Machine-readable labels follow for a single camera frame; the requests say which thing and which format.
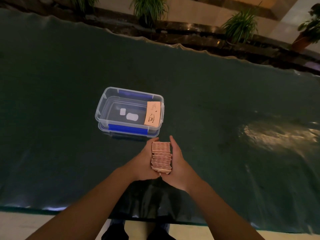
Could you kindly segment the person's right hand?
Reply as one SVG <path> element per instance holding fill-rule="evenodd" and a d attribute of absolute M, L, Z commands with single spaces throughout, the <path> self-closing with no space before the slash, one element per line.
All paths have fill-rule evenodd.
<path fill-rule="evenodd" d="M 204 183 L 194 169 L 185 161 L 182 151 L 180 160 L 172 159 L 172 166 L 173 169 L 170 174 L 161 174 L 163 181 L 169 185 L 190 193 Z"/>

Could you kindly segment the person's left hand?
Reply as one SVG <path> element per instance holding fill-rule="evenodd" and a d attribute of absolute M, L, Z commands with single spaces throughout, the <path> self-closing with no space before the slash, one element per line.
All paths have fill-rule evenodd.
<path fill-rule="evenodd" d="M 160 177 L 160 173 L 151 168 L 151 157 L 142 157 L 142 152 L 130 160 L 124 168 L 132 181 L 153 180 Z"/>

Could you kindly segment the stack of pink packets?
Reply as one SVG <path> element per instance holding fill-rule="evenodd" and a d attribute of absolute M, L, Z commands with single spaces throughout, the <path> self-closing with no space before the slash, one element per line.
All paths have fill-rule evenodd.
<path fill-rule="evenodd" d="M 151 168 L 160 174 L 170 174 L 172 172 L 172 147 L 170 142 L 152 142 Z"/>

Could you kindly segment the person's right forearm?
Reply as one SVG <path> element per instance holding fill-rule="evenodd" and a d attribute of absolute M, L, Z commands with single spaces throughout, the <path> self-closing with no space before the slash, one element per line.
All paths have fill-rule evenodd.
<path fill-rule="evenodd" d="M 186 192 L 200 209 L 214 240 L 265 240 L 201 178 L 193 179 Z"/>

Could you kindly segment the person's left forearm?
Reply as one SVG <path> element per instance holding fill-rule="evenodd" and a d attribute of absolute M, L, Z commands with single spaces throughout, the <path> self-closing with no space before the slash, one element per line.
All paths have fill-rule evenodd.
<path fill-rule="evenodd" d="M 46 222 L 26 240 L 95 240 L 138 169 L 122 166 L 94 189 Z"/>

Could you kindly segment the clear plastic box, blue clips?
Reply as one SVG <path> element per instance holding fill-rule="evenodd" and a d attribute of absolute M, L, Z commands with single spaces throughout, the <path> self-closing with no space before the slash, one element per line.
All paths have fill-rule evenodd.
<path fill-rule="evenodd" d="M 148 101 L 161 102 L 161 115 L 158 127 L 144 125 Z M 138 114 L 138 120 L 130 121 L 126 119 L 126 115 L 121 116 L 121 108 L 126 108 L 126 115 L 128 113 Z M 160 132 L 164 120 L 164 112 L 165 103 L 161 95 L 108 87 L 99 100 L 95 119 L 98 121 L 98 128 L 108 134 L 117 133 L 155 138 Z"/>

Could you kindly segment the person's right leg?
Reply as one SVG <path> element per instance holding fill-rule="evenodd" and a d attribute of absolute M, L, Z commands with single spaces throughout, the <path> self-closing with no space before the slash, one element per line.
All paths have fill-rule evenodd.
<path fill-rule="evenodd" d="M 170 223 L 158 221 L 146 240 L 176 240 L 169 234 Z"/>

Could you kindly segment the person's leg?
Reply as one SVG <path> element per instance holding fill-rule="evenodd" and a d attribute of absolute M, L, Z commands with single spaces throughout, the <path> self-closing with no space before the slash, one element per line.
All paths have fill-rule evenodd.
<path fill-rule="evenodd" d="M 158 221 L 146 240 L 176 240 L 169 234 L 170 223 Z"/>
<path fill-rule="evenodd" d="M 101 240 L 129 240 L 125 231 L 125 222 L 123 219 L 111 219 L 110 225 L 102 235 Z"/>

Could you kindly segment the person's left leg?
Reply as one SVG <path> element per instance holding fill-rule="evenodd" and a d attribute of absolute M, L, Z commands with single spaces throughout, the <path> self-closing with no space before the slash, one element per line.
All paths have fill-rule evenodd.
<path fill-rule="evenodd" d="M 111 219 L 110 225 L 102 235 L 101 240 L 129 240 L 125 231 L 125 222 L 123 219 Z"/>

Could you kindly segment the dark green table cover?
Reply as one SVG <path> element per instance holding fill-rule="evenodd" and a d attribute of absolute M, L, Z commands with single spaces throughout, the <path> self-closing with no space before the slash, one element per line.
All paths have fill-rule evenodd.
<path fill-rule="evenodd" d="M 136 156 L 107 87 L 164 98 L 159 139 L 258 230 L 320 234 L 320 77 L 0 9 L 0 211 L 56 214 Z"/>

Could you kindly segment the dark marble planter ledge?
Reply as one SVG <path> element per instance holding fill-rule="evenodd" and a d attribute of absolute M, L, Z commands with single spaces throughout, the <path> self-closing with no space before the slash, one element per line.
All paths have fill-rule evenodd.
<path fill-rule="evenodd" d="M 155 29 L 142 27 L 133 15 L 95 7 L 88 15 L 81 14 L 67 0 L 0 0 L 0 8 L 54 16 L 64 21 L 84 23 L 107 29 L 117 35 L 144 37 L 158 43 L 207 51 L 223 57 L 236 57 L 260 65 L 294 69 L 320 76 L 320 54 L 297 53 L 290 45 L 254 35 L 252 40 L 228 44 L 220 28 L 203 24 L 161 21 Z"/>

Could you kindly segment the green potted grass plant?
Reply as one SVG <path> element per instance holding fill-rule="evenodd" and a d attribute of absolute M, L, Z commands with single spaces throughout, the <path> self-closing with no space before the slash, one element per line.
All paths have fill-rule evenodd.
<path fill-rule="evenodd" d="M 225 40 L 230 45 L 246 43 L 255 34 L 258 34 L 256 9 L 240 11 L 228 19 L 221 28 L 224 31 Z"/>
<path fill-rule="evenodd" d="M 83 13 L 92 13 L 94 11 L 94 6 L 99 0 L 70 0 L 71 3 L 76 7 L 76 9 Z"/>
<path fill-rule="evenodd" d="M 133 8 L 133 15 L 139 24 L 149 29 L 154 28 L 169 12 L 166 0 L 132 0 L 129 8 Z"/>

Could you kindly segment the leafy plant in brown pot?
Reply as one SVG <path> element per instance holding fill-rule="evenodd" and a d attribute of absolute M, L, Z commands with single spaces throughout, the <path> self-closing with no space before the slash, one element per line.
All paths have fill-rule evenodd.
<path fill-rule="evenodd" d="M 308 13 L 310 19 L 298 26 L 299 36 L 291 44 L 290 49 L 294 52 L 302 52 L 320 41 L 320 3 L 313 5 Z"/>

